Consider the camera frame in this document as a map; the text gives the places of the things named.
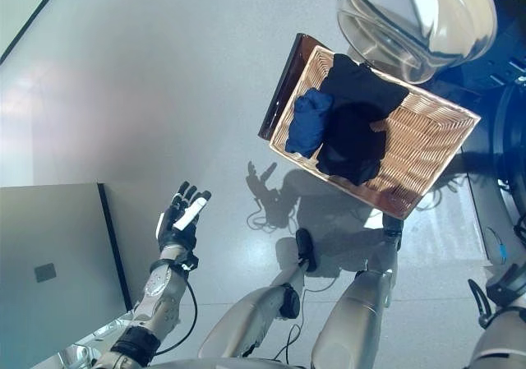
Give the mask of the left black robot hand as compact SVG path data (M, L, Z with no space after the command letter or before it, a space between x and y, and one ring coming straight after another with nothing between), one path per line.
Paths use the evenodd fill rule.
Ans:
M198 192L197 187L189 182L179 187L156 226L161 258L174 259L180 252L188 253L195 248L199 214L210 198L209 191Z

